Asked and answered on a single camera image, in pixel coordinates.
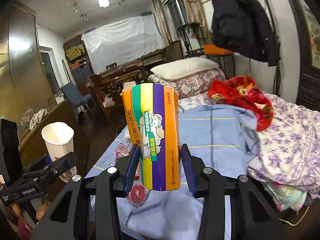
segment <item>white paper cup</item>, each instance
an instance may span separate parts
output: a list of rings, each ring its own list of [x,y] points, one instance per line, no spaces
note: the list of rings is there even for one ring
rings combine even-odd
[[[51,160],[54,162],[69,152],[73,152],[74,131],[64,122],[54,122],[45,126],[41,131]],[[60,175],[64,182],[68,182],[73,175],[77,174],[74,166],[69,171]]]

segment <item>floral blanket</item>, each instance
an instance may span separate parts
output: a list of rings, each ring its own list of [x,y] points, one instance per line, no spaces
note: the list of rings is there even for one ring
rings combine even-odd
[[[257,131],[268,128],[272,122],[272,105],[252,77],[236,76],[225,81],[213,80],[208,90],[208,97],[217,104],[251,110],[258,120]]]
[[[279,184],[277,182],[267,182],[263,188],[272,196],[277,209],[282,212],[287,208],[299,211],[306,200],[307,192],[294,187]]]
[[[320,189],[320,113],[265,93],[274,117],[258,132],[261,152],[249,163],[248,173],[261,182],[275,181],[310,193]],[[206,93],[179,99],[179,112],[213,101]]]
[[[175,81],[167,81],[154,74],[151,74],[148,77],[148,80],[151,83],[172,87],[177,93],[178,98],[188,98],[203,92],[207,92],[212,80],[215,79],[220,81],[226,80],[226,76],[219,68],[202,71],[193,74],[192,76],[181,78]]]

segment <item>light blue sheet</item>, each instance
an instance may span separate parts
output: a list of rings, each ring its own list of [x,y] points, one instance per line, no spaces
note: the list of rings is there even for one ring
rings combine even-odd
[[[237,178],[246,174],[249,161],[259,153],[260,142],[255,130],[253,112],[229,105],[198,106],[179,113],[181,145],[186,143],[192,155],[202,158],[206,166],[220,174]],[[124,137],[124,129],[88,173],[98,175],[103,168],[115,163],[114,151]],[[95,199],[92,199],[94,211]],[[141,233],[155,239],[197,239],[203,199],[192,197],[181,165],[181,186],[173,191],[149,191],[140,208],[126,199],[117,199],[121,228],[139,239]],[[225,239],[231,236],[229,197],[225,197]]]

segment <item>white pillow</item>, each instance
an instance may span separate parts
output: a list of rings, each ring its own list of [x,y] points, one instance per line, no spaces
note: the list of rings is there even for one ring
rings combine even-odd
[[[213,68],[219,68],[219,64],[207,58],[193,57],[158,65],[151,71],[164,80],[174,81]]]

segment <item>blue chair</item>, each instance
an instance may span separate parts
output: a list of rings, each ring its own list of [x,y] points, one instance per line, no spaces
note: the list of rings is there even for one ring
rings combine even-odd
[[[86,106],[89,109],[86,104],[91,98],[90,94],[83,96],[72,82],[62,86],[61,91],[71,103],[73,110],[76,110],[80,106]]]

